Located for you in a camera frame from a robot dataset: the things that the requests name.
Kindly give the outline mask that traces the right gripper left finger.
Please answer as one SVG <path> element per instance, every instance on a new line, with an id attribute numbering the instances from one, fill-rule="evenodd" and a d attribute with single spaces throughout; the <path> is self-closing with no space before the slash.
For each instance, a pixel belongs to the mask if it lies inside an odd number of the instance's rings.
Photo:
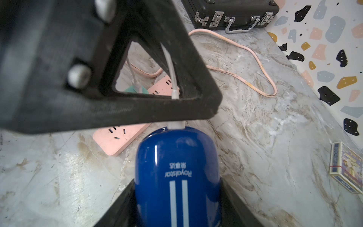
<path id="1" fill-rule="evenodd" d="M 135 227 L 135 183 L 131 180 L 94 227 Z"/>

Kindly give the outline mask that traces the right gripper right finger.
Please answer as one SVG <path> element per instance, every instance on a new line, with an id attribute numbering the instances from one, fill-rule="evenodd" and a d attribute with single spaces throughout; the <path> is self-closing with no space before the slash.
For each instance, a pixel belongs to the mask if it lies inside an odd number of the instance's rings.
<path id="1" fill-rule="evenodd" d="M 263 227 L 225 179 L 221 180 L 221 227 Z"/>

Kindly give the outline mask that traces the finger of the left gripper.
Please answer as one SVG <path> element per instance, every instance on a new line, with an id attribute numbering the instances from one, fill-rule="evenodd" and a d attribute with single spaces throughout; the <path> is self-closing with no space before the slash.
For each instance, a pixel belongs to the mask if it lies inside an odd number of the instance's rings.
<path id="1" fill-rule="evenodd" d="M 116 89 L 132 42 L 180 98 Z M 210 119 L 222 93 L 172 1 L 1 1 L 1 128 L 25 134 Z"/>

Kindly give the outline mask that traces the blue shaver with white stripes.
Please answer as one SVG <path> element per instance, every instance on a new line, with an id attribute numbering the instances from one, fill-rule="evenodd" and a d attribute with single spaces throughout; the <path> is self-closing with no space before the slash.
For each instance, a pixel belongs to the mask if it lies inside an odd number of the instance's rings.
<path id="1" fill-rule="evenodd" d="M 213 140 L 192 127 L 158 129 L 135 163 L 139 227 L 219 227 L 221 177 Z"/>

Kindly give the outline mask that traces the pink power strip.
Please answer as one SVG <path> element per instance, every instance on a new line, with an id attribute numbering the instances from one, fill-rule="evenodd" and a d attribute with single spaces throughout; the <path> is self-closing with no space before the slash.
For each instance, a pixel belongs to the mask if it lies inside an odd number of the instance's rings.
<path id="1" fill-rule="evenodd" d="M 171 96 L 172 81 L 170 77 L 163 77 L 159 82 L 149 88 L 148 92 L 152 95 Z M 118 156 L 149 126 L 150 123 L 101 128 L 94 132 L 93 139 L 105 154 Z"/>

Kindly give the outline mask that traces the teal USB charger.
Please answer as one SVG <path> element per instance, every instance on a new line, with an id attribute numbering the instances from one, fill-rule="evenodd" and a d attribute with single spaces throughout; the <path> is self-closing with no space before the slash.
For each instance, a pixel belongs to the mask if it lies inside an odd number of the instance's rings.
<path id="1" fill-rule="evenodd" d="M 142 93 L 143 94 L 149 94 L 148 90 L 144 87 L 141 86 L 142 89 Z M 125 93 L 139 93 L 140 94 L 140 90 L 134 88 L 133 86 L 128 87 L 126 90 L 124 90 Z"/>

